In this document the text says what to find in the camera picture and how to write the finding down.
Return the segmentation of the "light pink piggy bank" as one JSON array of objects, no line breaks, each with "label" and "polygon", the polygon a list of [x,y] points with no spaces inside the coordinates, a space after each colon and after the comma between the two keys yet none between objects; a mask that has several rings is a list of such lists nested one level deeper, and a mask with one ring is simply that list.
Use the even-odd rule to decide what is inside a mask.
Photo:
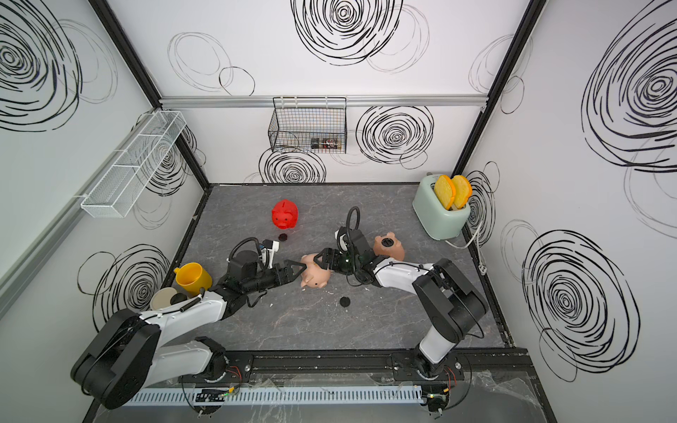
[{"label": "light pink piggy bank", "polygon": [[304,255],[301,262],[306,265],[306,270],[301,275],[301,288],[324,288],[328,285],[331,271],[316,264],[314,255]]}]

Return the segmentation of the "red piggy bank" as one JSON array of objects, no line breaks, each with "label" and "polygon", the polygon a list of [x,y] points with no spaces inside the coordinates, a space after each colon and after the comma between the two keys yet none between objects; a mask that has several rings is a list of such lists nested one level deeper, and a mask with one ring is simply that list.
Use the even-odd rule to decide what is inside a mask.
[{"label": "red piggy bank", "polygon": [[272,209],[272,222],[279,229],[295,228],[299,218],[297,205],[288,199],[283,199]]}]

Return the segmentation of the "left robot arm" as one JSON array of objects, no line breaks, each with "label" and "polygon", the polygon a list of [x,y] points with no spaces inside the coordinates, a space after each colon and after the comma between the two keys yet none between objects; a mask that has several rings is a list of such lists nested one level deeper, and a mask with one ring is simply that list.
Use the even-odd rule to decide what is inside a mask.
[{"label": "left robot arm", "polygon": [[220,382],[231,369],[221,344],[198,337],[176,345],[174,339],[225,320],[243,306],[254,307],[251,293],[294,282],[306,269],[298,261],[260,264],[252,251],[239,254],[214,287],[191,299],[160,310],[114,313],[73,365],[71,378],[109,410],[169,379],[196,375]]}]

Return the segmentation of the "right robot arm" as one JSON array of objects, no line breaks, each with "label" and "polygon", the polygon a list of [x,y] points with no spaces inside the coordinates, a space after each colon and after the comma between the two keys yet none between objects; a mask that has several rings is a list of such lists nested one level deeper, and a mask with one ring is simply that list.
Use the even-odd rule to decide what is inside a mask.
[{"label": "right robot arm", "polygon": [[415,294],[430,320],[430,329],[415,349],[414,366],[425,379],[437,377],[451,350],[473,329],[481,329],[480,320],[489,312],[481,290],[449,259],[413,264],[378,255],[356,229],[343,227],[336,236],[337,247],[313,255],[313,262],[366,285]]}]

